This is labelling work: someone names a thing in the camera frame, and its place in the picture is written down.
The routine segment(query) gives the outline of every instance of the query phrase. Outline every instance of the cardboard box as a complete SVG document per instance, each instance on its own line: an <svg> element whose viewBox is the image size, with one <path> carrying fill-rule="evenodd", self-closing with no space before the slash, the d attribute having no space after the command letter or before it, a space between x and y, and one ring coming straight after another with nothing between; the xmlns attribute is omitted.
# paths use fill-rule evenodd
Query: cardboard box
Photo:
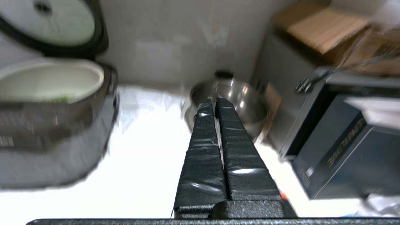
<svg viewBox="0 0 400 225"><path fill-rule="evenodd" d="M280 29L336 66L348 66L400 49L400 30L376 27L370 18L327 5L300 1L273 16ZM400 75L400 58L353 69L378 75Z"/></svg>

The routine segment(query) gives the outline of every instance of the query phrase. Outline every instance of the open lid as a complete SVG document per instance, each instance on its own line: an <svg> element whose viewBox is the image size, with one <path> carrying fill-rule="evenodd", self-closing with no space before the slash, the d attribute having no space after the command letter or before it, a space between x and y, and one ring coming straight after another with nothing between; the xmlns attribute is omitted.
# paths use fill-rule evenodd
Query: open lid
<svg viewBox="0 0 400 225"><path fill-rule="evenodd" d="M98 0L0 0L0 30L46 56L93 58L108 46Z"/></svg>

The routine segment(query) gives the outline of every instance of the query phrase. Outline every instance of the rice cooker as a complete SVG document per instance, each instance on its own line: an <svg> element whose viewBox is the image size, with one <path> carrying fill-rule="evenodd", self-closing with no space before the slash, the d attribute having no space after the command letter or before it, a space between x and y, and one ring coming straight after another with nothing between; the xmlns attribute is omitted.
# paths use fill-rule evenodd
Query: rice cooker
<svg viewBox="0 0 400 225"><path fill-rule="evenodd" d="M118 109L98 0L0 0L0 30L43 57L0 69L0 189L69 184L97 166Z"/></svg>

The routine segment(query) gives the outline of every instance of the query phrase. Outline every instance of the stainless steel pot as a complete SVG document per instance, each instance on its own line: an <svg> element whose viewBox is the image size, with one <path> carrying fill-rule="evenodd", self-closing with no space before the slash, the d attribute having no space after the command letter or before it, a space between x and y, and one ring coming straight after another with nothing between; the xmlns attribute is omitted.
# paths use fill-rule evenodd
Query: stainless steel pot
<svg viewBox="0 0 400 225"><path fill-rule="evenodd" d="M192 89L190 92L191 106L185 113L190 129L193 129L193 118L199 104L211 97L215 106L218 96L228 99L235 106L245 129L255 141L268 119L269 106L263 96L249 84L235 79L219 78L198 84Z"/></svg>

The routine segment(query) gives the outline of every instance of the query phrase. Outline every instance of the white countertop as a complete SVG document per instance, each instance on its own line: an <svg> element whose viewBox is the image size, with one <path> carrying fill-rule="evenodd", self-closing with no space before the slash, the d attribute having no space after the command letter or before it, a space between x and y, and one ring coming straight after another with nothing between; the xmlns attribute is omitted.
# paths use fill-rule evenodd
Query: white countertop
<svg viewBox="0 0 400 225"><path fill-rule="evenodd" d="M109 152L86 180L35 191L0 191L2 224L46 218L170 218L190 132L181 117L184 96L119 87L119 117ZM278 187L300 217L353 214L358 199L308 200L290 164L256 143Z"/></svg>

